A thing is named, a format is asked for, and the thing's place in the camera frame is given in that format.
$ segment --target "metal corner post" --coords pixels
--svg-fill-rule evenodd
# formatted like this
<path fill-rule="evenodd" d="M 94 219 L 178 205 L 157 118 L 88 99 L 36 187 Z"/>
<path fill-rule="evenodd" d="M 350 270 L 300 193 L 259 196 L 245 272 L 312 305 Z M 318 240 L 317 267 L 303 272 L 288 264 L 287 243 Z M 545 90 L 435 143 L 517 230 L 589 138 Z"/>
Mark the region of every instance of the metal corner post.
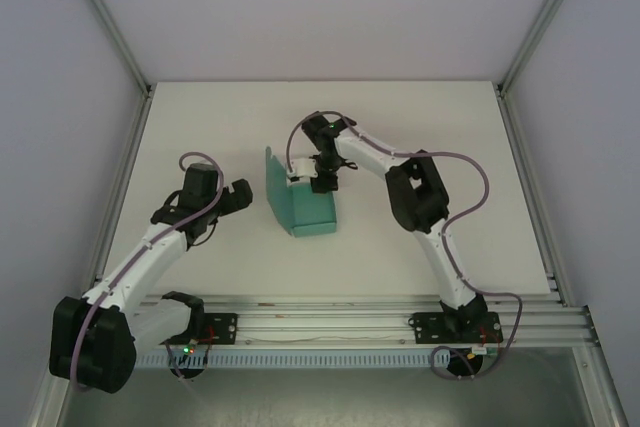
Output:
<path fill-rule="evenodd" d="M 155 87 L 152 87 L 149 95 L 143 95 L 136 107 L 135 117 L 116 170 L 116 177 L 111 187 L 105 215 L 100 225 L 97 242 L 91 256 L 91 262 L 89 264 L 91 269 L 88 278 L 85 279 L 83 283 L 83 286 L 87 289 L 102 278 L 102 274 L 107 265 L 111 243 L 115 236 L 127 186 L 129 185 L 129 179 L 133 172 L 133 165 L 138 154 L 138 148 L 142 141 L 142 134 L 147 123 L 147 118 L 149 117 L 149 109 L 151 108 L 154 92 Z"/>
<path fill-rule="evenodd" d="M 499 83 L 498 88 L 502 94 L 508 92 L 513 84 L 520 76 L 520 73 L 524 69 L 527 62 L 533 55 L 536 47 L 540 43 L 542 36 L 546 32 L 549 24 L 553 20 L 554 16 L 558 12 L 560 5 L 564 0 L 545 0 L 540 12 L 536 16 L 533 25 L 527 32 L 524 41 L 518 49 L 509 70 L 504 76 L 504 79 Z"/>
<path fill-rule="evenodd" d="M 538 182 L 536 181 L 536 175 L 530 161 L 520 122 L 518 121 L 512 102 L 510 102 L 508 98 L 500 95 L 497 87 L 496 97 L 542 260 L 545 268 L 554 275 L 562 303 L 574 305 L 575 298 L 565 273 L 562 257 L 554 242 L 553 229 L 551 228 L 549 217 L 544 208 L 544 202 Z"/>
<path fill-rule="evenodd" d="M 131 52 L 129 45 L 125 41 L 122 33 L 120 32 L 120 29 L 118 28 L 115 20 L 113 19 L 113 16 L 111 15 L 111 12 L 107 8 L 107 5 L 105 4 L 104 0 L 88 0 L 88 1 L 93 7 L 93 10 L 95 11 L 96 15 L 98 16 L 98 19 L 100 20 L 100 23 L 104 27 L 105 32 L 107 33 L 107 36 L 113 43 L 113 46 L 115 47 L 118 54 L 120 55 L 122 60 L 125 62 L 127 68 L 129 69 L 129 72 L 133 77 L 133 80 L 138 85 L 142 93 L 145 96 L 148 96 L 151 86 L 149 85 L 149 82 L 147 82 L 147 79 L 145 78 L 144 74 L 140 70 L 140 66 L 138 65 L 138 62 L 133 56 L 133 53 Z"/>
<path fill-rule="evenodd" d="M 602 349 L 588 346 L 574 347 L 573 357 L 595 425 L 597 427 L 628 426 L 629 423 L 622 410 Z"/>

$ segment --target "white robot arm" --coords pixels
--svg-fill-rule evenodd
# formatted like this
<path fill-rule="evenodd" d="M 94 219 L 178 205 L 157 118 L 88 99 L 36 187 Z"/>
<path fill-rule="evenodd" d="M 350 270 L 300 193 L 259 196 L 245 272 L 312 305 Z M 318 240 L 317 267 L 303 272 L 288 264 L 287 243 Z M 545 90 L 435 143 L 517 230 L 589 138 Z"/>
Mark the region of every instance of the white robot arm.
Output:
<path fill-rule="evenodd" d="M 389 147 L 370 136 L 368 138 L 387 150 L 394 150 L 393 147 Z M 407 161 L 407 159 L 394 158 L 375 150 L 349 130 L 344 130 L 338 135 L 335 140 L 335 146 L 340 157 L 355 162 L 357 166 L 373 172 L 381 180 L 385 180 L 385 176 L 392 167 L 400 166 Z M 445 221 L 446 219 L 444 218 L 439 219 L 431 226 L 428 233 L 415 230 L 413 235 L 420 243 L 427 259 L 429 259 L 433 273 L 438 281 L 440 299 L 448 306 L 457 309 L 471 302 L 476 294 L 458 278 L 444 250 L 440 233 Z M 451 233 L 446 235 L 448 236 L 449 248 L 455 256 L 457 264 L 462 266 Z"/>
<path fill-rule="evenodd" d="M 470 287 L 453 237 L 448 230 L 443 233 L 449 217 L 449 195 L 433 159 L 426 152 L 394 156 L 393 147 L 356 129 L 356 123 L 345 117 L 329 122 L 322 113 L 316 113 L 300 125 L 318 155 L 292 162 L 290 180 L 308 177 L 311 190 L 323 194 L 338 190 L 337 172 L 341 167 L 361 167 L 374 173 L 386 182 L 394 218 L 413 233 L 427 256 L 438 282 L 443 313 L 412 317 L 416 341 L 476 343 L 486 332 L 502 338 L 497 314 L 488 312 L 483 295 Z M 442 235 L 447 236 L 450 256 Z"/>
<path fill-rule="evenodd" d="M 193 342 L 204 337 L 204 303 L 198 297 L 170 292 L 149 310 L 136 312 L 160 277 L 207 228 L 215 228 L 220 217 L 253 201 L 244 179 L 233 182 L 233 191 L 224 187 L 219 193 L 217 186 L 215 168 L 192 164 L 182 190 L 172 193 L 153 214 L 131 254 L 82 298 L 65 297 L 58 304 L 49 357 L 53 375 L 70 379 L 75 365 L 74 381 L 117 392 L 131 375 L 138 355 L 171 337 Z M 172 205 L 176 198 L 177 205 Z M 81 350 L 76 355 L 79 338 Z"/>

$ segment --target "teal box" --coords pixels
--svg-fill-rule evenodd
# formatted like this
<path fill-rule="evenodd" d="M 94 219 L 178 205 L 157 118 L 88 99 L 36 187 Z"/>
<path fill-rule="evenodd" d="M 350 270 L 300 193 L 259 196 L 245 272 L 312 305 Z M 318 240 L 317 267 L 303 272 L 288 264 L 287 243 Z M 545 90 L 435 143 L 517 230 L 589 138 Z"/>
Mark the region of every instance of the teal box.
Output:
<path fill-rule="evenodd" d="M 333 192 L 314 194 L 307 182 L 289 185 L 280 161 L 266 149 L 267 200 L 278 223 L 294 237 L 332 234 L 337 229 Z"/>

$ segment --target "gray floor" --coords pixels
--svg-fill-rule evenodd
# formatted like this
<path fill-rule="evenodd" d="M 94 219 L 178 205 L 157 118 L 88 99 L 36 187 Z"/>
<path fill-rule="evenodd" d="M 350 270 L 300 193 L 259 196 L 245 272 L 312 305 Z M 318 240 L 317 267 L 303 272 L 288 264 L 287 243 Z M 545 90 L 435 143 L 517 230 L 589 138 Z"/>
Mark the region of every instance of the gray floor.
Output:
<path fill-rule="evenodd" d="M 569 351 L 516 350 L 498 371 L 447 382 L 424 370 L 211 370 L 187 389 L 138 371 L 115 395 L 74 395 L 65 427 L 585 427 Z"/>

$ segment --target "metal frame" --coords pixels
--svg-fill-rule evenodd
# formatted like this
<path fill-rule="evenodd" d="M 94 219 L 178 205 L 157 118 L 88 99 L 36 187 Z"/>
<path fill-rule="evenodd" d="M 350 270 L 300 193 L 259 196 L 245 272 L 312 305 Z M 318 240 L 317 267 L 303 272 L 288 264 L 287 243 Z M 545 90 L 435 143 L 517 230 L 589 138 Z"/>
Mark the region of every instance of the metal frame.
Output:
<path fill-rule="evenodd" d="M 153 89 L 141 72 L 104 1 L 88 1 L 115 49 L 126 63 L 143 98 L 136 109 L 131 133 L 109 197 L 100 237 L 92 256 L 92 269 L 86 279 L 87 287 L 101 278 L 105 268 L 153 97 Z M 545 0 L 503 81 L 496 86 L 500 112 L 552 290 L 546 297 L 525 298 L 522 326 L 514 347 L 571 348 L 594 423 L 598 426 L 621 426 L 627 425 L 624 413 L 604 356 L 598 347 L 599 341 L 588 309 L 574 305 L 570 283 L 562 258 L 554 244 L 554 235 L 522 129 L 508 96 L 509 90 L 531 58 L 562 1 Z M 143 308 L 157 300 L 149 297 Z M 209 297 L 204 300 L 209 311 L 226 310 L 238 313 L 242 317 L 242 325 L 238 331 L 238 339 L 244 337 L 242 348 L 256 351 L 273 350 L 274 346 L 282 350 L 304 347 L 328 350 L 374 348 L 385 351 L 410 351 L 407 349 L 415 349 L 415 341 L 412 330 L 406 324 L 408 317 L 416 311 L 439 310 L 437 299 L 433 297 L 368 299 L 367 302 L 355 303 L 348 300 L 336 302 L 335 299 L 317 299 L 313 303 L 283 303 L 281 299 L 238 297 Z M 513 302 L 501 302 L 492 303 L 490 308 L 500 313 L 503 326 L 508 333 L 513 325 L 517 305 Z M 28 425 L 58 425 L 59 420 L 64 418 L 64 411 L 68 405 L 67 391 L 67 381 L 53 378 L 46 372 Z"/>
<path fill-rule="evenodd" d="M 508 92 L 520 76 L 522 69 L 524 69 L 524 66 L 529 62 L 529 59 L 536 50 L 542 36 L 546 32 L 563 1 L 564 0 L 545 0 L 543 2 L 540 12 L 538 12 L 535 21 L 527 32 L 524 41 L 520 45 L 518 53 L 511 63 L 511 66 L 509 66 L 509 70 L 507 70 L 504 79 L 500 82 L 499 89 L 502 93 Z"/>
<path fill-rule="evenodd" d="M 113 20 L 113 16 L 111 15 L 111 12 L 107 8 L 107 5 L 105 4 L 104 0 L 88 0 L 88 1 L 91 7 L 93 8 L 93 11 L 95 12 L 96 16 L 98 17 L 98 20 L 102 24 L 102 27 L 105 29 L 107 37 L 109 37 L 109 39 L 113 42 L 113 46 L 115 47 L 116 52 L 120 54 L 120 57 L 122 57 L 122 60 L 127 65 L 127 68 L 129 69 L 129 73 L 133 77 L 133 80 L 136 82 L 136 84 L 138 84 L 140 91 L 145 96 L 147 96 L 151 90 L 151 86 L 149 85 L 149 82 L 147 82 L 144 74 L 140 70 L 140 66 L 136 61 L 136 58 L 131 52 L 129 45 L 127 44 L 122 33 L 120 32 L 120 29 L 118 28 L 118 25 L 116 24 L 115 20 Z"/>

